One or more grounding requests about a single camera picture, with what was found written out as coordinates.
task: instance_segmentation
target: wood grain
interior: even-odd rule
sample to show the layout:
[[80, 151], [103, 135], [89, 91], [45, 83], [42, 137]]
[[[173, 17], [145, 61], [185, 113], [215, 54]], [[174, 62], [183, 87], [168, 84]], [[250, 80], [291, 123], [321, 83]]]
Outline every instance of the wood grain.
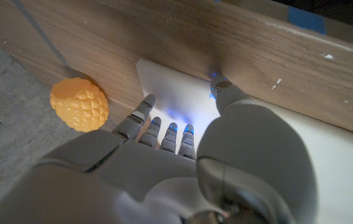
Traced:
[[353, 131], [351, 43], [224, 2], [22, 2], [72, 68], [116, 104], [116, 117], [143, 98], [135, 62], [144, 57], [204, 79], [220, 70], [252, 96]]

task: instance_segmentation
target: orange ball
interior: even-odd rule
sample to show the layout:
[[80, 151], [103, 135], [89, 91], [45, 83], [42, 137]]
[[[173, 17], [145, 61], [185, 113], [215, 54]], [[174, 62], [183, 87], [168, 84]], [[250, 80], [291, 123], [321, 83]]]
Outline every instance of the orange ball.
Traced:
[[100, 128], [109, 116], [108, 100], [88, 80], [66, 78], [52, 87], [51, 107], [76, 131], [89, 132]]

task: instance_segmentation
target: gray floor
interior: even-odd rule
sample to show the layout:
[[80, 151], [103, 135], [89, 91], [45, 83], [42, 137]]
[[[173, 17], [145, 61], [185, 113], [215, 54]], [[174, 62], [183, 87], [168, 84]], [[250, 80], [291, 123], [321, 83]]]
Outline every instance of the gray floor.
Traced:
[[0, 48], [0, 198], [39, 157], [80, 135], [56, 116], [49, 93]]

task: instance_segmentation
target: gray robot arm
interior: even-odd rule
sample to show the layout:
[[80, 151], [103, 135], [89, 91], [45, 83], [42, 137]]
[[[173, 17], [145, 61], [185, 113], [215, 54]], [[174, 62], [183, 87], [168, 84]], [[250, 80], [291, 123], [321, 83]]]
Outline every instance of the gray robot arm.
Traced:
[[221, 116], [197, 156], [192, 125], [178, 155], [175, 123], [154, 149], [160, 118], [134, 141], [149, 95], [111, 133], [41, 158], [0, 202], [0, 223], [313, 223], [316, 182], [300, 137], [222, 75], [211, 91]]

